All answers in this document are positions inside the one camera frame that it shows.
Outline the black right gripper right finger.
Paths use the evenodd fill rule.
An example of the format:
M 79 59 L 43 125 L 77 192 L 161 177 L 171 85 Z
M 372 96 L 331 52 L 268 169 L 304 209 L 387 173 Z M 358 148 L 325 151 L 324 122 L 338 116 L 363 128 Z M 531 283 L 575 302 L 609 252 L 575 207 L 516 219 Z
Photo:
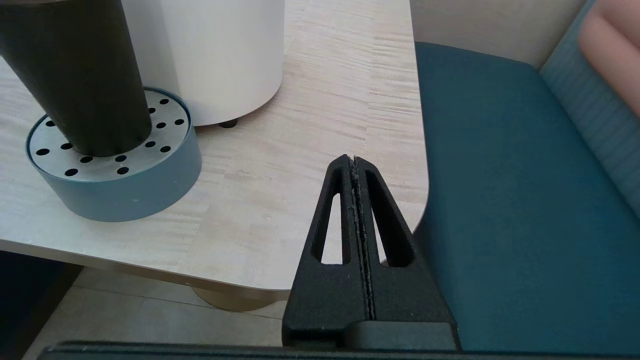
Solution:
M 354 164 L 370 291 L 369 319 L 354 324 L 354 346 L 460 349 L 457 322 L 380 171 L 361 157 Z

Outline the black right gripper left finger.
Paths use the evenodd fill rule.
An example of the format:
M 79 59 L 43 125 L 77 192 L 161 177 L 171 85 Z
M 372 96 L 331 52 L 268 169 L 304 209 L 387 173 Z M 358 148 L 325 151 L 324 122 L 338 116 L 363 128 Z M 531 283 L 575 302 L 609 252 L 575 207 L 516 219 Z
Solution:
M 354 160 L 347 155 L 327 167 L 282 319 L 286 347 L 342 347 L 345 329 L 370 319 L 353 171 Z M 334 196 L 340 201 L 342 262 L 324 264 Z

